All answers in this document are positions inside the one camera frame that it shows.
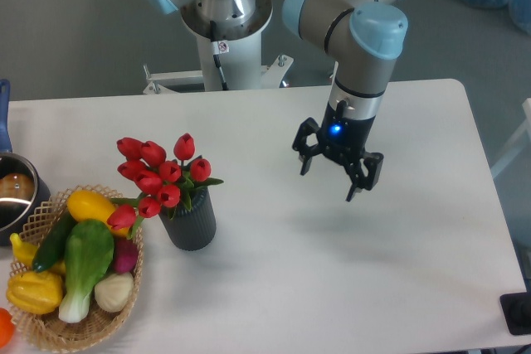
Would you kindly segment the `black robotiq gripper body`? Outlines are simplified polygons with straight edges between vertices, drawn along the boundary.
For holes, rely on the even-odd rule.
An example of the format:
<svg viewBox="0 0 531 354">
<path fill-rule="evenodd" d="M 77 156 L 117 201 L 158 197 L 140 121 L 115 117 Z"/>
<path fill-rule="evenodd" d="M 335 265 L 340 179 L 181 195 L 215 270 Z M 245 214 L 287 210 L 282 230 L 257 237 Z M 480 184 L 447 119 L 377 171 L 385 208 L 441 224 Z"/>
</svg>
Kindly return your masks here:
<svg viewBox="0 0 531 354">
<path fill-rule="evenodd" d="M 317 132 L 323 155 L 342 167 L 355 168 L 365 153 L 374 119 L 337 118 L 336 111 L 328 104 Z"/>
</svg>

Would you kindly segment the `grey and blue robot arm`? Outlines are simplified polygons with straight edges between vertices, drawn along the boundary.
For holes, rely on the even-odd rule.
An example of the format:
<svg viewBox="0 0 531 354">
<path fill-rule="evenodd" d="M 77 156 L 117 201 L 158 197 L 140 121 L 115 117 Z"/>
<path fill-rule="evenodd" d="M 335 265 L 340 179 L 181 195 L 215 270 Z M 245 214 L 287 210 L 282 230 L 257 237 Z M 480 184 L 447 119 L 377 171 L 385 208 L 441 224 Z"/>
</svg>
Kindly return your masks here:
<svg viewBox="0 0 531 354">
<path fill-rule="evenodd" d="M 196 37 L 204 88 L 246 90 L 263 86 L 261 34 L 271 0 L 148 0 L 164 14 L 178 12 Z M 302 171 L 317 155 L 342 166 L 351 193 L 371 190 L 381 153 L 366 142 L 397 58 L 408 21 L 396 0 L 284 0 L 283 23 L 336 62 L 321 122 L 305 120 L 293 142 Z"/>
</svg>

